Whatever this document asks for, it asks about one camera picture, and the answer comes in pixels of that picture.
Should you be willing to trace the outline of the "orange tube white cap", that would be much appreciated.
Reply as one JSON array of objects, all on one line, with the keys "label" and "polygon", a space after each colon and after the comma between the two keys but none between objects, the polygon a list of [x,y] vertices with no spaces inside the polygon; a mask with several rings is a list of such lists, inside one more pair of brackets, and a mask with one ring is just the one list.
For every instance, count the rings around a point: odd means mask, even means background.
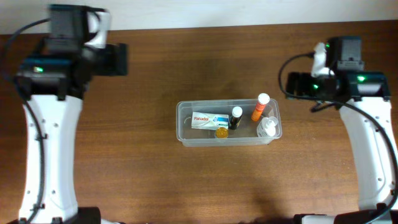
[{"label": "orange tube white cap", "polygon": [[261,93],[257,97],[256,107],[251,115],[252,121],[258,121],[271,98],[267,93]]}]

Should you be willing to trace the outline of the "white pump bottle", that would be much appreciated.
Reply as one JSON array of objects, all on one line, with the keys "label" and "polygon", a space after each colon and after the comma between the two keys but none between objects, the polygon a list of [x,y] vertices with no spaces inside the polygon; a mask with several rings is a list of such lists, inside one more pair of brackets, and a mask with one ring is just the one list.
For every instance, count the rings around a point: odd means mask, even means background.
[{"label": "white pump bottle", "polygon": [[257,135],[259,137],[274,137],[277,125],[278,119],[276,117],[263,117],[257,126]]}]

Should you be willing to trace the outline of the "dark bottle white cap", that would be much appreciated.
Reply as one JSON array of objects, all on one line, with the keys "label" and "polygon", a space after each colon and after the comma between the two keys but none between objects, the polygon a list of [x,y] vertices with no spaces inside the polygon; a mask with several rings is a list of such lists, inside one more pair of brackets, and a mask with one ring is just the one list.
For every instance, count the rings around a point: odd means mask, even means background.
[{"label": "dark bottle white cap", "polygon": [[236,130],[239,126],[243,115],[243,109],[240,106],[235,106],[229,119],[229,129]]}]

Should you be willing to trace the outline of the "small jar gold lid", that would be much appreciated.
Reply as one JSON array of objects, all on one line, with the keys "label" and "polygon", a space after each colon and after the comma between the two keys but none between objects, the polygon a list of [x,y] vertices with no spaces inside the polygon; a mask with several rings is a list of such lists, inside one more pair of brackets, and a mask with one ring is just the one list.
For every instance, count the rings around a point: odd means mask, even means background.
[{"label": "small jar gold lid", "polygon": [[215,131],[215,138],[225,139],[229,136],[228,128],[220,127]]}]

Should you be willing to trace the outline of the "white Panadol medicine box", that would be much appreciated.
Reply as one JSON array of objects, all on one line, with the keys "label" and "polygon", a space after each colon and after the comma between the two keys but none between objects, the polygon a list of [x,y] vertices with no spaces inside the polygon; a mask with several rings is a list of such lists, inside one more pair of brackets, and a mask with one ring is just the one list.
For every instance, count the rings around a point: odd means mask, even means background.
[{"label": "white Panadol medicine box", "polygon": [[227,114],[192,113],[191,128],[217,130],[220,127],[228,128],[229,116]]}]

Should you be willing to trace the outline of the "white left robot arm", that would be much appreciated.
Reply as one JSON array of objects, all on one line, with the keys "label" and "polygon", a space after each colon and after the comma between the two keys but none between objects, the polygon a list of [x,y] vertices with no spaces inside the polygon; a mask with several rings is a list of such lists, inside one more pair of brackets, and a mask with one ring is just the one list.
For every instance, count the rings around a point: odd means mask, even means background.
[{"label": "white left robot arm", "polygon": [[27,123],[27,170],[16,223],[107,223],[98,207],[78,205],[75,136],[92,77],[127,75],[127,52],[126,44],[106,44],[23,61],[14,83]]}]

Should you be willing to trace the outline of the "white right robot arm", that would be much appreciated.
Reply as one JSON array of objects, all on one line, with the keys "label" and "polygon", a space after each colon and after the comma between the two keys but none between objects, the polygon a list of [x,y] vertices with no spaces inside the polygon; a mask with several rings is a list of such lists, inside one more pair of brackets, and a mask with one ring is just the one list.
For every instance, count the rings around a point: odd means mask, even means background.
[{"label": "white right robot arm", "polygon": [[358,177],[358,211],[300,214],[295,223],[397,223],[397,146],[387,78],[381,72],[311,76],[291,72],[286,97],[329,102],[348,132]]}]

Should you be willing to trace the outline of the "clear plastic container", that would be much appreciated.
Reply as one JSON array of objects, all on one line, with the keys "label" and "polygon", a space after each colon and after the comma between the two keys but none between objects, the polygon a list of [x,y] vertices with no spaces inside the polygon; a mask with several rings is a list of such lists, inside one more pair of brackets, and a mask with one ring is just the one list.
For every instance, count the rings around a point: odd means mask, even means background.
[{"label": "clear plastic container", "polygon": [[176,108],[177,139],[186,147],[269,144],[282,136],[276,100],[265,105],[258,121],[251,116],[257,99],[181,101]]}]

